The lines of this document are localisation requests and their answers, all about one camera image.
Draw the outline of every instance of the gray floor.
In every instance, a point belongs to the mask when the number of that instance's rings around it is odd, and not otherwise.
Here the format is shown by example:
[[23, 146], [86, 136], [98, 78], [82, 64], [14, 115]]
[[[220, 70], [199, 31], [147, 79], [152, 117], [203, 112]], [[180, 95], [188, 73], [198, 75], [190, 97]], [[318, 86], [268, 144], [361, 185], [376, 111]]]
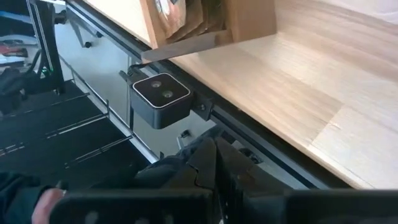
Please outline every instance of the gray floor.
[[[103, 99], [109, 100], [112, 109], [128, 123], [128, 87], [118, 72], [126, 71], [129, 57], [105, 37], [97, 39], [85, 30], [80, 30], [83, 40], [92, 42], [93, 47], [82, 48], [69, 23], [64, 26], [57, 25], [55, 34], [59, 54]], [[66, 80], [73, 78], [72, 71], [64, 63], [62, 69]], [[184, 130], [188, 129], [192, 133], [191, 137], [184, 139], [184, 143], [188, 144], [214, 125], [213, 122], [204, 122], [196, 114], [191, 113], [189, 117], [168, 128], [154, 130], [139, 116], [134, 116], [134, 131], [157, 155], [160, 152], [166, 156], [175, 154], [178, 151], [176, 138]], [[270, 159], [261, 157], [264, 163], [259, 166], [264, 170], [297, 189], [303, 188], [303, 185], [277, 167]]]

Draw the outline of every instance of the black camera housing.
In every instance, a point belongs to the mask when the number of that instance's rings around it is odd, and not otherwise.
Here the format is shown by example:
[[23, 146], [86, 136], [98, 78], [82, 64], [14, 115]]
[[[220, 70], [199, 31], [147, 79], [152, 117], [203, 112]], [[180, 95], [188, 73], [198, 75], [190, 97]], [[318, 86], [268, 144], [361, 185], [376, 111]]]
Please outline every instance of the black camera housing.
[[190, 114], [193, 93], [168, 73], [135, 82], [131, 107], [154, 129], [163, 129]]

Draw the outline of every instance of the camera lens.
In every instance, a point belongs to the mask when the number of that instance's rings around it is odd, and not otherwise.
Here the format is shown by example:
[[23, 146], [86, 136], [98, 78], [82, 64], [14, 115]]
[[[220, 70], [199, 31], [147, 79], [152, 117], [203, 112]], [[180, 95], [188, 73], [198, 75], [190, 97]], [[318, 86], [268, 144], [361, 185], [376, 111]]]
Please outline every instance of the camera lens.
[[162, 85], [162, 83], [159, 81], [153, 81], [150, 85], [154, 88], [158, 88]]
[[171, 98], [173, 96], [173, 92], [172, 91], [164, 91], [162, 93], [162, 95], [166, 98]]

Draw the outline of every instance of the wooden table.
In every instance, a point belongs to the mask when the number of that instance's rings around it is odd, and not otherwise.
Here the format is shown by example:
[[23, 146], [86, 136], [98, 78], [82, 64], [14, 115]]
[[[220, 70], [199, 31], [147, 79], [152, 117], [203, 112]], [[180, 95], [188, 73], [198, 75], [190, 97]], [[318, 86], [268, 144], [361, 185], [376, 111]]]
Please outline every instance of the wooden table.
[[[149, 42], [139, 0], [85, 1]], [[398, 3], [275, 1], [277, 35], [172, 61], [353, 187], [398, 188]]]

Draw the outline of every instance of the wooden board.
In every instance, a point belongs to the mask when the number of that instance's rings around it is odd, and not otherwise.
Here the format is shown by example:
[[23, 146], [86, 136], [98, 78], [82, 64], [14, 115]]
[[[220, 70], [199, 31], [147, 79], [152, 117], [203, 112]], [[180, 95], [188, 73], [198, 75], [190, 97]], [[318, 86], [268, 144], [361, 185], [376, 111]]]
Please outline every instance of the wooden board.
[[[149, 42], [123, 3], [86, 1]], [[353, 187], [396, 189], [397, 3], [341, 2], [276, 0], [277, 35], [172, 61]]]

